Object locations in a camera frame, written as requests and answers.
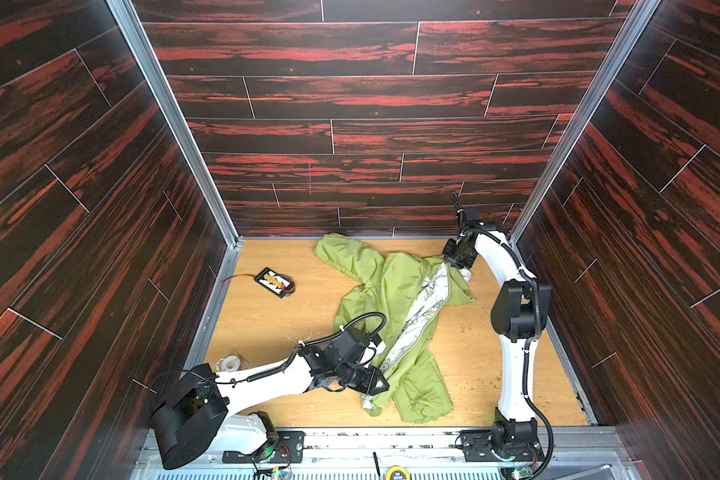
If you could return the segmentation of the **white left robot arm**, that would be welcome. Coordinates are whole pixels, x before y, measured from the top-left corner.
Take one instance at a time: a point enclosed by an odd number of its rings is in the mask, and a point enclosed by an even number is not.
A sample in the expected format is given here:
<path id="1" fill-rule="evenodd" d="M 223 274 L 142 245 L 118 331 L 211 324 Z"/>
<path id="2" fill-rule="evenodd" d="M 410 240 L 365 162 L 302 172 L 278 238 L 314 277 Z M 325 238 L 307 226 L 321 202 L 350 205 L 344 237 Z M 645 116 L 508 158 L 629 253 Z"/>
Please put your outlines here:
<path id="1" fill-rule="evenodd" d="M 376 395 L 389 389 L 371 362 L 385 344 L 378 335 L 356 339 L 347 331 L 333 339 L 300 343 L 280 363 L 235 372 L 214 372 L 209 364 L 188 370 L 164 387 L 150 405 L 162 466 L 183 467 L 207 451 L 259 454 L 274 445 L 267 414 L 243 412 L 287 395 L 346 389 Z"/>

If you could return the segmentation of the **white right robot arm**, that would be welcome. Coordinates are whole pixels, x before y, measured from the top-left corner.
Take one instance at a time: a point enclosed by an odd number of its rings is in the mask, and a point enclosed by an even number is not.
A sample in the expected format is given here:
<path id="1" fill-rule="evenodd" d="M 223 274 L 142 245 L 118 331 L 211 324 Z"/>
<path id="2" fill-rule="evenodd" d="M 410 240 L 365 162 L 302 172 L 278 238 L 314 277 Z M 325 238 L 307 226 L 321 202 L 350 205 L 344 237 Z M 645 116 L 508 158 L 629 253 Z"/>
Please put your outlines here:
<path id="1" fill-rule="evenodd" d="M 532 400 L 534 357 L 546 328 L 551 287 L 539 282 L 503 233 L 467 227 L 449 240 L 443 258 L 469 269 L 481 257 L 500 287 L 490 320 L 502 349 L 501 395 L 491 431 L 493 454 L 503 461 L 539 460 L 545 467 L 554 448 L 550 422 Z"/>

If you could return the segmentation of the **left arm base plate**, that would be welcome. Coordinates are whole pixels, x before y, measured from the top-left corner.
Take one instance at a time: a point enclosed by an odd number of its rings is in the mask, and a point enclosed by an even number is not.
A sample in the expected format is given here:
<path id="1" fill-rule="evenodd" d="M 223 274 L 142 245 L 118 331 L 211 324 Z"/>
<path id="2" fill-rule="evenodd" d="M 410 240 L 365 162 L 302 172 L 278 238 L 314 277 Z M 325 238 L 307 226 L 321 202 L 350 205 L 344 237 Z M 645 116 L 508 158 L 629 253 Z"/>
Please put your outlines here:
<path id="1" fill-rule="evenodd" d="M 251 454 L 236 451 L 225 451 L 222 455 L 223 464 L 252 465 L 257 463 L 269 464 L 298 464 L 303 459 L 305 432 L 301 430 L 278 430 L 275 440 L 267 440 L 265 444 Z"/>

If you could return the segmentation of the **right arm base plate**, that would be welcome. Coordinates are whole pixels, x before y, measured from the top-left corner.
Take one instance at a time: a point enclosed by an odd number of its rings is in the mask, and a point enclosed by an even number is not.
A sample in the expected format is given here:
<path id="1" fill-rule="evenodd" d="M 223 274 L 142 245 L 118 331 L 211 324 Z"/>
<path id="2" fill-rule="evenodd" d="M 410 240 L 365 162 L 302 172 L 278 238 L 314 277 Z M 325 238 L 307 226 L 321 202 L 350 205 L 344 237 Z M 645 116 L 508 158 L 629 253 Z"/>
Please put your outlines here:
<path id="1" fill-rule="evenodd" d="M 538 436 L 528 429 L 517 432 L 494 425 L 489 430 L 463 430 L 456 446 L 467 462 L 535 463 L 544 459 Z"/>

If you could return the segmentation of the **green Snoopy zip jacket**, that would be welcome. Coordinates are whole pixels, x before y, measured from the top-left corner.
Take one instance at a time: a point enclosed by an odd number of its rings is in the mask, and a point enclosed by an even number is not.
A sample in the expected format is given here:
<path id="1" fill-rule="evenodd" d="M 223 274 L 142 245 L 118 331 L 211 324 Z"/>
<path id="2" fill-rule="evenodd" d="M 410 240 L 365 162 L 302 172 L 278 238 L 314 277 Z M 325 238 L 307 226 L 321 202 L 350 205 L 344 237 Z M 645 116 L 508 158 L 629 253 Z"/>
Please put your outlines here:
<path id="1" fill-rule="evenodd" d="M 453 403 L 429 345 L 440 310 L 473 301 L 461 269 L 440 256 L 382 255 L 340 234 L 324 236 L 313 253 L 359 283 L 341 301 L 334 319 L 337 328 L 368 312 L 387 318 L 380 332 L 384 350 L 371 364 L 381 370 L 389 390 L 363 395 L 366 413 L 378 416 L 393 402 L 404 422 L 422 424 L 448 415 Z"/>

